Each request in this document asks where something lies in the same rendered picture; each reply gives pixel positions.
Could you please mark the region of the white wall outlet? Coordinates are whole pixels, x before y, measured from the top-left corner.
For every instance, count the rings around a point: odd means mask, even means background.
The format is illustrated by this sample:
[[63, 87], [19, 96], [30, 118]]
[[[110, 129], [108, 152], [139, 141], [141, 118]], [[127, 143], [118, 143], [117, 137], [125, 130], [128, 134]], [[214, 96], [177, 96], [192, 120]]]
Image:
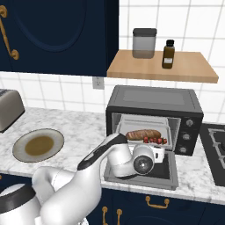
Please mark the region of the white wall outlet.
[[103, 90], [105, 88], [104, 78], [94, 76], [92, 78], [92, 87], [96, 90]]

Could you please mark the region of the black toaster oven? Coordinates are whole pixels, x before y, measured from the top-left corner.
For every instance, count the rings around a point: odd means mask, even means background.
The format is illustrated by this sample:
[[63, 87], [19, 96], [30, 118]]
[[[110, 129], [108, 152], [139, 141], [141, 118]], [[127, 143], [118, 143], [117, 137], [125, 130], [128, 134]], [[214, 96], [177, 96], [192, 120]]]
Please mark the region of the black toaster oven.
[[[166, 118], [171, 129], [172, 143], [172, 148], [167, 150], [184, 156], [193, 154], [204, 117], [199, 100], [193, 90], [117, 85], [113, 89], [105, 110], [108, 135], [117, 133], [116, 129], [122, 114]], [[185, 124], [189, 119], [194, 122], [191, 127]], [[184, 140], [183, 134], [189, 134], [191, 139]], [[144, 143], [143, 140], [127, 141], [133, 146]], [[163, 145], [148, 144], [161, 148]], [[180, 147], [186, 147], [186, 153], [181, 153]]]

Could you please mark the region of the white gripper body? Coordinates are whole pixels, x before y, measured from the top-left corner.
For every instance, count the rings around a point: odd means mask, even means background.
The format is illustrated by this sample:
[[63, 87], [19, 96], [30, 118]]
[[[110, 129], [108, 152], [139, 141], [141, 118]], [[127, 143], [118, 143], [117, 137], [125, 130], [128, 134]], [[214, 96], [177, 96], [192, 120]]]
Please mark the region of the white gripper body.
[[164, 160], [165, 148], [154, 147], [153, 148], [155, 163], [161, 163]]

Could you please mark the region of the grey plate with brown centre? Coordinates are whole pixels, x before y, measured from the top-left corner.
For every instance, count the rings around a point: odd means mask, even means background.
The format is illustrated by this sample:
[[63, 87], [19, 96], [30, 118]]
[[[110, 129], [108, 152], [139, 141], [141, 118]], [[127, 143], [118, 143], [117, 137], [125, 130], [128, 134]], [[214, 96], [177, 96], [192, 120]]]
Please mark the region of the grey plate with brown centre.
[[33, 130], [13, 145], [13, 156], [23, 163], [37, 163], [56, 155], [64, 145], [63, 134], [52, 128]]

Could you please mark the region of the brown glass bottle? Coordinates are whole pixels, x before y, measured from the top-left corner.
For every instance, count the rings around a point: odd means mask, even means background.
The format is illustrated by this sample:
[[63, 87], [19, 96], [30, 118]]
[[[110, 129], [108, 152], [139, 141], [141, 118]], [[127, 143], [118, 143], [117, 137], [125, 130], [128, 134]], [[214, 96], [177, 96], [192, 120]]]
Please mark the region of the brown glass bottle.
[[171, 69], [175, 54], [174, 40], [166, 40], [166, 45], [163, 49], [162, 68]]

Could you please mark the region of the grey oven tray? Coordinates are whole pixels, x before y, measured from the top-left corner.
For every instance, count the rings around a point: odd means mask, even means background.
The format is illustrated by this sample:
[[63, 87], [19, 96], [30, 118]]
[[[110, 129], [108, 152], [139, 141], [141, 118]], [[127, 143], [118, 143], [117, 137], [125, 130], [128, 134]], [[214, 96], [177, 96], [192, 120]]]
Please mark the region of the grey oven tray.
[[167, 140], [167, 143], [162, 145], [162, 147], [166, 149], [172, 148], [169, 121], [163, 117], [122, 114], [116, 132], [126, 134], [127, 132], [143, 129], [157, 130]]

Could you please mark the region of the wooden wall shelf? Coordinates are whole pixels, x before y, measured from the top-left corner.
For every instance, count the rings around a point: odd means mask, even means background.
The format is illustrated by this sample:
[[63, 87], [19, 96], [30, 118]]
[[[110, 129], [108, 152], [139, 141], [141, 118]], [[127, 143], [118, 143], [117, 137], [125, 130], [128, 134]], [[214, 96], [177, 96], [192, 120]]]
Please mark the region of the wooden wall shelf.
[[163, 52], [151, 59], [136, 59], [131, 50], [120, 50], [114, 57], [108, 77], [160, 81], [217, 83], [219, 77], [200, 52], [176, 52], [171, 69], [162, 68]]

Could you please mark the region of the toaster oven glass door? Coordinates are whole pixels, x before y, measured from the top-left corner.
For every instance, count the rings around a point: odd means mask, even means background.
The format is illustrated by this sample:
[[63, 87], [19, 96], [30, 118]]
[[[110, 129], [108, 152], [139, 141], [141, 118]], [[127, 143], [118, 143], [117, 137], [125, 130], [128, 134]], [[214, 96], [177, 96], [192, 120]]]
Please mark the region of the toaster oven glass door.
[[166, 151], [162, 163], [156, 163], [153, 170], [147, 175], [132, 175], [125, 178], [116, 178], [109, 165], [106, 164], [104, 179], [107, 182], [114, 182], [126, 185], [140, 185], [153, 188], [175, 191], [178, 188], [178, 173], [175, 161], [175, 154]]

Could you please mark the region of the black hob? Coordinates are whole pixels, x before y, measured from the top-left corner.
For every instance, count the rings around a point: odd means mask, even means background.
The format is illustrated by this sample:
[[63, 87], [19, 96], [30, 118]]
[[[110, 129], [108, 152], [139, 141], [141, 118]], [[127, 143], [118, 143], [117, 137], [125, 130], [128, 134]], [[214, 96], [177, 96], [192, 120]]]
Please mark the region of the black hob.
[[203, 123], [200, 139], [214, 183], [225, 187], [225, 125]]

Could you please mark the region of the navy upper cupboard door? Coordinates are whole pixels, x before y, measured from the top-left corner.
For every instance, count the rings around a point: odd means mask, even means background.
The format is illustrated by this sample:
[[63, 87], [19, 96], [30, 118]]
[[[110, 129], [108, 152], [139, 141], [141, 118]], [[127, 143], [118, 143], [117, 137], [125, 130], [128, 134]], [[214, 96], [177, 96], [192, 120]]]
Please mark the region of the navy upper cupboard door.
[[0, 0], [10, 58], [0, 33], [0, 71], [105, 76], [119, 50], [119, 0]]

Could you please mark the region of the grey lidded canister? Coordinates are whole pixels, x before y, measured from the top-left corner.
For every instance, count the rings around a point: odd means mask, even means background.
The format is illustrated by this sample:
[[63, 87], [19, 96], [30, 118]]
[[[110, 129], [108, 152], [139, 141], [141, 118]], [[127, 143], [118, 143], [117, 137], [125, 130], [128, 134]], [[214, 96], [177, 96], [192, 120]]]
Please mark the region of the grey lidded canister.
[[133, 30], [133, 57], [138, 59], [151, 59], [155, 54], [156, 46], [155, 28], [135, 28]]

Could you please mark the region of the silver toaster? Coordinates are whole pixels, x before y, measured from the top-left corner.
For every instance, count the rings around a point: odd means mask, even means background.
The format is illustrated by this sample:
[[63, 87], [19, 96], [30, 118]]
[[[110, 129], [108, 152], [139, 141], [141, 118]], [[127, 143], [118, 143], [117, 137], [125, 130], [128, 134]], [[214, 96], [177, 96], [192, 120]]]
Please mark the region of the silver toaster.
[[0, 89], [0, 133], [4, 133], [24, 112], [18, 91]]

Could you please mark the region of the red kebab skewer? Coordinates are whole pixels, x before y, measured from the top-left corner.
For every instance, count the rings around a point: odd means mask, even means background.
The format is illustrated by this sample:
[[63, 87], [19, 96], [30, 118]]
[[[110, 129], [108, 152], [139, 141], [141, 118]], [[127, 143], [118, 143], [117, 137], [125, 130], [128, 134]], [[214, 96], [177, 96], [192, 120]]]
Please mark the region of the red kebab skewer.
[[150, 138], [150, 137], [144, 137], [143, 138], [143, 142], [144, 143], [156, 143], [156, 144], [166, 144], [167, 143], [167, 139], [165, 138]]

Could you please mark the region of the navy lower cupboards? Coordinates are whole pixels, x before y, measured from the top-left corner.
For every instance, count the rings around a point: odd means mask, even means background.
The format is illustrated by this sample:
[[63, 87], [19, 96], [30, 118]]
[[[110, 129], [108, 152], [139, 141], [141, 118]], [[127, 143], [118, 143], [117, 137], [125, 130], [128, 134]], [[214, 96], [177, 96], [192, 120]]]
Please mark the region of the navy lower cupboards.
[[108, 225], [117, 225], [117, 209], [122, 209], [120, 225], [225, 225], [225, 206], [152, 194], [104, 188], [95, 210], [87, 216], [89, 225], [103, 225], [102, 207], [108, 211]]

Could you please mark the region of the brown baguette bread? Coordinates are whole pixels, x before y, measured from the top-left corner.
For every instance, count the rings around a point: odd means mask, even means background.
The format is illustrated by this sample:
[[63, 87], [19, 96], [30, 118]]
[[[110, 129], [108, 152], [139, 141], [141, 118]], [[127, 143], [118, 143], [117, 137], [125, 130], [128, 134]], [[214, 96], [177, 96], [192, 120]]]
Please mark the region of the brown baguette bread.
[[143, 140], [145, 137], [160, 138], [161, 133], [154, 129], [142, 129], [142, 130], [134, 130], [134, 131], [127, 132], [126, 137], [130, 141], [139, 141], [139, 140]]

